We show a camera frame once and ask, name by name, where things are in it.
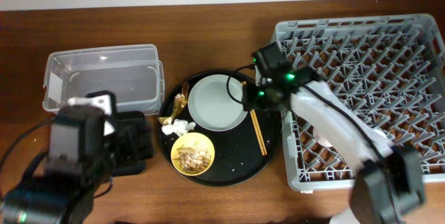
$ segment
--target white label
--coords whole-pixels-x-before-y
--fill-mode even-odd
[[[60,103],[63,81],[53,72],[49,75],[48,97]]]

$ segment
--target clear plastic container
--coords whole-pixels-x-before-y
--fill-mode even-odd
[[[109,90],[119,112],[159,112],[164,99],[162,63],[154,45],[100,47],[52,53],[47,62],[43,109],[57,112],[71,97]]]

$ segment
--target black round tray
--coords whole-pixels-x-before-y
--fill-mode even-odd
[[[189,82],[188,92],[190,93],[193,86],[204,77],[212,74],[229,75],[230,73],[231,72],[227,70],[212,70],[195,74],[187,79]],[[244,74],[235,74],[234,78],[241,82],[254,83],[250,77]],[[175,95],[180,92],[181,86],[178,85],[166,97],[159,116],[171,115]],[[267,149],[266,156],[261,154],[252,118],[249,113],[241,124],[227,131],[210,131],[196,124],[192,132],[201,133],[209,137],[215,147],[215,160],[205,173],[198,176],[183,176],[206,186],[230,186],[244,182],[261,171],[270,161],[278,142],[281,141],[281,117],[279,113],[267,113],[264,111],[255,111],[255,113],[257,114],[259,127]],[[187,106],[177,118],[189,122],[193,121]],[[173,143],[178,139],[178,136],[176,134],[166,136],[161,131],[161,127],[162,125],[158,122],[161,150],[164,157],[173,167],[170,153]]]

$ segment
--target white plate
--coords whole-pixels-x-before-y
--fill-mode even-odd
[[[188,96],[188,111],[201,127],[211,131],[226,131],[240,124],[247,111],[229,97],[226,89],[227,75],[214,74],[198,81]],[[243,96],[243,86],[230,79],[230,93],[238,100]]]

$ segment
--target gray plastic dish rack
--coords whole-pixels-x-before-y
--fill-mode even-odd
[[[445,45],[430,15],[280,22],[279,41],[294,68],[311,66],[366,124],[402,150],[419,151],[424,182],[445,181]],[[283,149],[295,191],[344,189],[354,174],[313,127],[286,112]]]

